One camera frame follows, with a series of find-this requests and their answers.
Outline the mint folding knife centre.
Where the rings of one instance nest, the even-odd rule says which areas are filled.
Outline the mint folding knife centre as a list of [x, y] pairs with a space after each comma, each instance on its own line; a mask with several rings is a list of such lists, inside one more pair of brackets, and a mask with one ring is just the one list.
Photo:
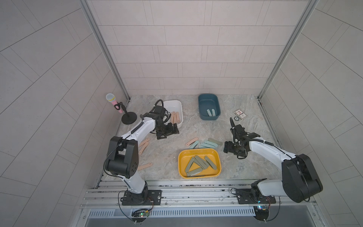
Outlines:
[[193, 144], [190, 145], [189, 149], [194, 149], [199, 144], [199, 141], [195, 141]]

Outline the dark teal storage box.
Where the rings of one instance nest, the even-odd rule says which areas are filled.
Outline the dark teal storage box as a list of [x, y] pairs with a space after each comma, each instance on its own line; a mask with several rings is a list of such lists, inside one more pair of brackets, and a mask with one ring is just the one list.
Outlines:
[[[217, 120], [221, 115], [221, 109], [218, 101], [218, 97], [215, 94], [205, 93], [198, 96], [199, 105], [199, 116], [204, 121], [214, 121]], [[207, 109], [212, 112], [215, 109], [216, 116], [208, 116]]]

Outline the olive folding knife long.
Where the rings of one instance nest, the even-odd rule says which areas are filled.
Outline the olive folding knife long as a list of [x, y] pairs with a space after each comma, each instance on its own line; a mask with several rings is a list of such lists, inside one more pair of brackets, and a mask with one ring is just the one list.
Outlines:
[[222, 146], [223, 145], [223, 142], [220, 142], [220, 141], [217, 141], [213, 138], [208, 138], [208, 141], [209, 142], [212, 142], [212, 143], [215, 143], [215, 144], [218, 144], [219, 146]]

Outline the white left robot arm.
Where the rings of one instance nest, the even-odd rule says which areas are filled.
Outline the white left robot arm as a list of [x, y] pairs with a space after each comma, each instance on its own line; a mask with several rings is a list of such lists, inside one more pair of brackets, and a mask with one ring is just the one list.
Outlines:
[[155, 134], [158, 140], [179, 133], [177, 124], [166, 121], [166, 113], [163, 105], [154, 105], [150, 112], [140, 116], [141, 121], [137, 126], [123, 136], [114, 136], [110, 140], [103, 164], [104, 172], [121, 178], [133, 194], [141, 194], [146, 189], [146, 182], [138, 173], [139, 142], [150, 133]]

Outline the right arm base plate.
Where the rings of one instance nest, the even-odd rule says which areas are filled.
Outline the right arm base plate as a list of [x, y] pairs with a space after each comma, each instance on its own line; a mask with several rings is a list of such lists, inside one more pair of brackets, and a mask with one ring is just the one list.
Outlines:
[[230, 193], [237, 198], [238, 204], [276, 204], [274, 196], [263, 196], [259, 193], [253, 193], [252, 189], [232, 188]]

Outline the mint folding knife upper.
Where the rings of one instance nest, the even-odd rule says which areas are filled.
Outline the mint folding knife upper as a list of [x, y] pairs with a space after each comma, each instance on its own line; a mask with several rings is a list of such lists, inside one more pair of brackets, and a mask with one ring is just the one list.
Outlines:
[[208, 141], [208, 140], [205, 140], [204, 143], [205, 144], [209, 144], [209, 145], [214, 146], [214, 147], [218, 147], [219, 146], [217, 143], [214, 143], [214, 142]]

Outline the mint folding knife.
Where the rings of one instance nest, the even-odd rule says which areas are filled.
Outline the mint folding knife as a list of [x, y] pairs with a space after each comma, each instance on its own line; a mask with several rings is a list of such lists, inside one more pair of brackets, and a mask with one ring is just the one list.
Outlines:
[[216, 147], [210, 144], [206, 144], [206, 143], [201, 143], [201, 145], [199, 146], [200, 148], [212, 148], [215, 149]]
[[209, 145], [214, 146], [214, 147], [218, 147], [219, 146], [217, 143], [214, 143], [214, 142], [208, 141], [208, 140], [205, 140], [204, 143], [205, 144], [209, 144]]
[[199, 141], [195, 141], [193, 144], [190, 145], [189, 149], [194, 149], [199, 144]]

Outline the black microphone stand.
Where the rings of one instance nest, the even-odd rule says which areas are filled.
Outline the black microphone stand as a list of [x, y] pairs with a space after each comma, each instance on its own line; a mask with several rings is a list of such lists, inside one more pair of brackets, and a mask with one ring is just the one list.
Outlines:
[[130, 125], [134, 122], [136, 122], [137, 120], [137, 115], [134, 112], [128, 112], [126, 106], [122, 103], [119, 102], [117, 104], [119, 110], [122, 110], [124, 115], [122, 116], [122, 123], [125, 125]]

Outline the white storage box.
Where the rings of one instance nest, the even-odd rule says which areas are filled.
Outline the white storage box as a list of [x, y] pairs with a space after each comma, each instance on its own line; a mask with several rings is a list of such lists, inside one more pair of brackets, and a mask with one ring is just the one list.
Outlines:
[[182, 112], [182, 104], [179, 100], [167, 100], [164, 101], [164, 108], [172, 113], [172, 112], [178, 112], [179, 113], [179, 119], [180, 121], [177, 123], [178, 127], [181, 127], [183, 123], [183, 112]]

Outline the pink folding knife centre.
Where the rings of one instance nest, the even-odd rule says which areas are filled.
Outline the pink folding knife centre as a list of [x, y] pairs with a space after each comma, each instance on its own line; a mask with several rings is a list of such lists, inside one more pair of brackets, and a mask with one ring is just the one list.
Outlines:
[[199, 140], [199, 138], [198, 137], [195, 137], [195, 138], [191, 139], [189, 142], [187, 142], [185, 145], [186, 146], [190, 146], [190, 145], [192, 145], [194, 142], [196, 142], [198, 140]]

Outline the pink folding knife front left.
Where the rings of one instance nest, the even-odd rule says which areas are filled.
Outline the pink folding knife front left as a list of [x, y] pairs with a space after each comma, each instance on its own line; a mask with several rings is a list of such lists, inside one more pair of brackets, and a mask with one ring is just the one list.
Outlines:
[[138, 170], [143, 170], [143, 169], [149, 168], [152, 165], [153, 165], [153, 163], [147, 163], [147, 164], [141, 165], [138, 167]]

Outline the pink folding knife left stack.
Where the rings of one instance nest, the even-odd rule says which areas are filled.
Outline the pink folding knife left stack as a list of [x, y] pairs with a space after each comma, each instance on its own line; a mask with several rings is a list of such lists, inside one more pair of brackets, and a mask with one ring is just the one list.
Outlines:
[[146, 147], [149, 145], [149, 142], [144, 143], [140, 149], [139, 149], [139, 155], [143, 153], [143, 151], [146, 149]]

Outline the pink toy microphone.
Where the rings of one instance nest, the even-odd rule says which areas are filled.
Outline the pink toy microphone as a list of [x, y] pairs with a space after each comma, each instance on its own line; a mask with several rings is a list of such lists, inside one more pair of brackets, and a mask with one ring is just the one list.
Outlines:
[[121, 113], [121, 114], [123, 113], [123, 110], [122, 110], [122, 107], [121, 107], [122, 103], [116, 101], [116, 97], [115, 97], [114, 94], [108, 93], [106, 95], [106, 100], [108, 102], [110, 102], [119, 113]]

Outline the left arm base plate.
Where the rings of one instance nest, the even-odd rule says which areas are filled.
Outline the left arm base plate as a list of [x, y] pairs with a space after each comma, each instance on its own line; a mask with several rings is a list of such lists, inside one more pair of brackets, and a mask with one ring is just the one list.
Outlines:
[[160, 205], [162, 190], [149, 190], [141, 194], [134, 194], [129, 191], [124, 193], [120, 199], [122, 206], [151, 206]]

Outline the mint folding knife lower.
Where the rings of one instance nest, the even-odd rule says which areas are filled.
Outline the mint folding knife lower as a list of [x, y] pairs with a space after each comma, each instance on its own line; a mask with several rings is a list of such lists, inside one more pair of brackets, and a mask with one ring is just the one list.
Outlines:
[[215, 149], [216, 147], [210, 144], [206, 144], [206, 143], [201, 143], [201, 145], [199, 146], [200, 148], [212, 148]]

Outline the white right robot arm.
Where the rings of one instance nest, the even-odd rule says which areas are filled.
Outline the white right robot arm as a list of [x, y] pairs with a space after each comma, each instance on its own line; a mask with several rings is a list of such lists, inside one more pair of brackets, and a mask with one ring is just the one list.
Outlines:
[[322, 182], [311, 159], [305, 155], [296, 155], [264, 140], [260, 135], [246, 132], [241, 125], [230, 119], [232, 141], [226, 141], [224, 153], [232, 153], [239, 160], [246, 159], [251, 152], [263, 156], [277, 166], [282, 173], [281, 179], [260, 179], [251, 184], [250, 189], [237, 189], [236, 195], [243, 202], [262, 203], [273, 197], [287, 196], [300, 203], [323, 191]]

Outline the yellow storage box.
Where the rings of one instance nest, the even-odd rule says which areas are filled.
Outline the yellow storage box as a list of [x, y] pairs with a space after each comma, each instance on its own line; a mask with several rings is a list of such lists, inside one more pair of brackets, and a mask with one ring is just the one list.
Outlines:
[[217, 177], [222, 171], [219, 155], [212, 148], [183, 150], [178, 156], [178, 171], [187, 179]]

